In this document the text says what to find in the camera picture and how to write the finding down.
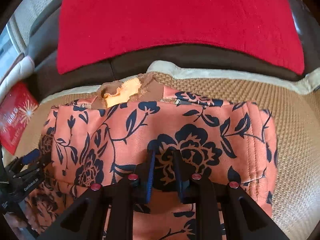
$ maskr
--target floral print fabric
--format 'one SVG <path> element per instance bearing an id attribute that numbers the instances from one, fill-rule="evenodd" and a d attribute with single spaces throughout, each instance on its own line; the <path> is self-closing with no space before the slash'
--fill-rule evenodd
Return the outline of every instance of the floral print fabric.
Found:
<path id="1" fill-rule="evenodd" d="M 172 149 L 213 182 L 239 182 L 271 216 L 277 150 L 268 110 L 166 86 L 161 101 L 98 110 L 86 108 L 89 101 L 53 107 L 44 125 L 39 148 L 51 153 L 52 163 L 28 200 L 43 230 L 92 183 L 118 182 L 150 149 L 156 151 L 154 189 L 149 204 L 134 206 L 134 239 L 195 239 L 195 205 L 179 202 Z"/>

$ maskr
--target white starburst print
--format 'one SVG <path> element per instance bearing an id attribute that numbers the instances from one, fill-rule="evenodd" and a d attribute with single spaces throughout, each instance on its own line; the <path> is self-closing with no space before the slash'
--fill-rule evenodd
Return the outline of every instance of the white starburst print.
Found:
<path id="1" fill-rule="evenodd" d="M 0 130 L 1 132 L 5 133 L 7 132 L 7 128 L 6 128 L 6 119 L 7 117 L 5 115 L 0 114 Z"/>
<path id="2" fill-rule="evenodd" d="M 27 125 L 30 121 L 31 117 L 33 116 L 34 111 L 37 109 L 37 105 L 30 103 L 29 100 L 23 103 L 23 107 L 20 107 L 19 110 L 22 114 L 21 123 Z"/>

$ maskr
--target red cushion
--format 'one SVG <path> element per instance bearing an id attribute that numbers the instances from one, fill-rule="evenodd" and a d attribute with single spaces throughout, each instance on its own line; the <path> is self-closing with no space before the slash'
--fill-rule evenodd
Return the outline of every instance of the red cushion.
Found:
<path id="1" fill-rule="evenodd" d="M 304 70 L 287 0 L 63 0 L 58 72 L 179 43 L 214 45 L 297 74 Z"/>

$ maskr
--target tan woven mat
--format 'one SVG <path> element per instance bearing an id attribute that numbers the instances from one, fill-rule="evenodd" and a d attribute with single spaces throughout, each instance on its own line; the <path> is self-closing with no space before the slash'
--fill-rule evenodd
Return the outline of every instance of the tan woven mat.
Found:
<path id="1" fill-rule="evenodd" d="M 273 219 L 291 240 L 306 240 L 320 219 L 320 91 L 301 96 L 274 85 L 227 79 L 175 80 L 155 73 L 173 88 L 234 102 L 256 101 L 276 122 L 278 168 L 273 195 Z M 26 127 L 16 155 L 37 147 L 40 131 L 52 105 L 92 94 L 62 96 L 39 106 Z"/>

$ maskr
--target red package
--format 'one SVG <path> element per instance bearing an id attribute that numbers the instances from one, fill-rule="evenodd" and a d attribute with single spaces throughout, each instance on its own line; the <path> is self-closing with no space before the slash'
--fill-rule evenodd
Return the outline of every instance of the red package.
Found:
<path id="1" fill-rule="evenodd" d="M 0 140 L 4 148 L 12 155 L 38 105 L 22 82 L 15 84 L 1 103 Z"/>

